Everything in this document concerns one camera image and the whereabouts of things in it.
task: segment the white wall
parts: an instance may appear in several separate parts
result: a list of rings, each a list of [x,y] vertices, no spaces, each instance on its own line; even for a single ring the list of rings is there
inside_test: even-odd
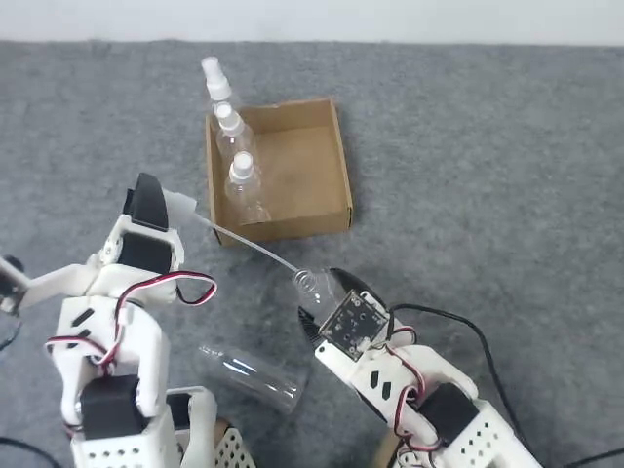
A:
[[[0,0],[0,39],[624,45],[624,0]]]

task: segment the bottle cap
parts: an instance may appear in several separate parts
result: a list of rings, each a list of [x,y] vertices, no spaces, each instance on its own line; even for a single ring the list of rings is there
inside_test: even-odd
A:
[[[220,102],[214,109],[214,115],[218,119],[218,125],[229,137],[239,135],[245,129],[245,122],[241,119],[228,102]]]
[[[230,165],[230,179],[245,183],[254,174],[254,157],[247,151],[239,151]]]
[[[208,88],[211,99],[216,101],[229,99],[232,95],[232,89],[218,64],[218,58],[204,58],[202,60],[202,68],[204,68],[206,88]]]

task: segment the black cable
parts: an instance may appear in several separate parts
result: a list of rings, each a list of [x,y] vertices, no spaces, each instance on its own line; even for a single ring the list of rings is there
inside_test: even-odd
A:
[[[50,463],[50,466],[52,466],[52,468],[62,468],[62,466],[60,466],[60,463],[54,460],[49,453],[41,450],[40,448],[32,446],[31,444],[27,444],[26,442],[18,441],[17,439],[11,439],[9,437],[0,437],[0,445],[15,447],[16,449],[29,451],[30,453],[34,453],[35,455],[46,460],[48,463]]]
[[[568,463],[564,465],[563,468],[576,468],[578,466],[589,465],[590,463],[594,463],[595,461],[604,460],[606,458],[612,458],[613,456],[624,455],[624,447],[617,448],[615,450],[606,451],[605,453],[599,453],[598,455],[588,456],[587,458],[582,458],[578,461],[574,461],[572,463]]]
[[[431,307],[425,307],[423,305],[418,305],[418,304],[396,304],[388,309],[388,313],[390,314],[390,321],[388,323],[388,330],[390,331],[389,332],[390,335],[392,333],[391,330],[394,329],[394,313],[397,310],[401,310],[401,309],[417,310],[419,312],[426,312],[428,314],[437,315],[439,317],[445,317],[447,319],[451,319],[451,320],[454,320],[455,322],[459,322],[461,324],[468,326],[470,329],[472,329],[474,333],[477,334],[477,336],[479,337],[479,341],[481,341],[481,345],[484,348],[484,353],[486,354],[487,367],[489,368],[489,373],[491,374],[491,378],[494,381],[494,386],[496,387],[496,390],[498,391],[500,400],[502,401],[503,406],[505,407],[505,409],[507,410],[507,413],[509,414],[509,419],[511,420],[514,430],[518,434],[519,439],[523,442],[523,444],[525,444],[528,451],[531,451],[530,446],[527,443],[527,437],[525,436],[525,433],[520,425],[520,422],[518,421],[516,412],[511,406],[511,403],[509,403],[509,398],[507,398],[507,392],[505,392],[502,381],[500,380],[500,377],[498,376],[498,371],[496,370],[496,366],[494,364],[494,358],[492,357],[491,351],[489,350],[488,340],[486,339],[486,336],[481,331],[481,329],[477,327],[475,324],[473,324],[470,320],[466,319],[465,317],[451,314],[450,312],[447,312],[446,310],[433,309]]]
[[[13,334],[9,336],[7,339],[5,339],[4,341],[2,341],[2,343],[0,343],[0,353],[4,351],[6,348],[8,348],[16,340],[16,338],[20,334],[20,330],[21,330],[21,321],[18,321],[18,324],[13,330]]]

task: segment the red and white wire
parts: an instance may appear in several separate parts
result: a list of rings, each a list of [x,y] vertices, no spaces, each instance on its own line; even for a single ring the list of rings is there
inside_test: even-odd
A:
[[[406,361],[400,354],[399,352],[388,346],[386,344],[386,350],[388,351],[389,354],[391,354],[392,356],[399,358],[399,360],[401,361],[401,364],[408,369],[408,371],[410,371],[412,373],[412,375],[416,378],[416,381],[418,382],[418,389],[417,389],[417,395],[418,395],[418,399],[424,398],[425,396],[425,392],[427,390],[427,386],[425,383],[425,377],[422,375],[422,373],[420,373],[420,370],[418,370],[417,368],[415,368],[414,366],[412,366],[408,361]]]
[[[401,390],[399,394],[399,401],[397,402],[397,409],[395,411],[394,416],[394,433],[397,437],[403,440],[403,443],[410,451],[435,451],[440,447],[440,441],[436,442],[436,444],[432,446],[415,446],[410,442],[410,439],[413,437],[413,434],[406,432],[404,434],[400,434],[399,430],[401,428],[401,418],[403,416],[403,411],[405,408],[406,402],[413,398],[417,402],[422,401],[425,396],[425,392],[427,390],[424,376],[422,373],[413,365],[411,365],[406,359],[404,359],[397,350],[391,348],[386,344],[386,350],[392,356],[395,356],[401,361],[401,364],[406,367],[415,377],[417,385],[407,385]]]
[[[112,365],[114,362],[115,355],[117,354],[119,346],[121,345],[124,337],[124,327],[119,323],[119,315],[121,313],[121,309],[123,308],[130,295],[137,291],[153,288],[155,286],[159,286],[170,281],[184,279],[205,281],[207,283],[210,283],[210,287],[197,300],[194,301],[186,300],[181,294],[180,289],[176,288],[177,296],[183,303],[191,306],[203,305],[215,296],[217,284],[215,279],[209,275],[195,271],[175,271],[172,273],[166,273],[164,275],[160,275],[155,278],[151,278],[149,280],[131,285],[119,296],[119,298],[117,299],[117,303],[115,304],[115,309],[113,313],[115,321],[115,339],[113,345],[108,350],[95,343],[94,341],[80,336],[54,336],[48,339],[48,341],[46,342],[46,347],[50,349],[51,346],[58,343],[88,345],[92,348],[92,350],[96,351],[96,353],[94,354],[94,356],[96,357],[95,364],[108,370],[109,366]]]
[[[412,327],[409,327],[409,326],[396,327],[395,329],[392,330],[392,333],[390,334],[390,336],[394,336],[395,334],[400,333],[400,332],[409,332],[411,334],[411,344],[415,344],[415,342],[417,341],[416,330],[414,330]]]

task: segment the perforated base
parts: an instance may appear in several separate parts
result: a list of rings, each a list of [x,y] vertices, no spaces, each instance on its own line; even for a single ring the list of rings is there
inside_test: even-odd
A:
[[[475,403],[479,415],[448,448],[434,455],[436,467],[488,468],[493,462],[506,468],[540,468],[498,411],[488,402]]]
[[[230,427],[216,447],[215,468],[255,468],[241,433]]]
[[[150,422],[142,434],[71,441],[76,468],[172,468],[179,466],[171,413]]]

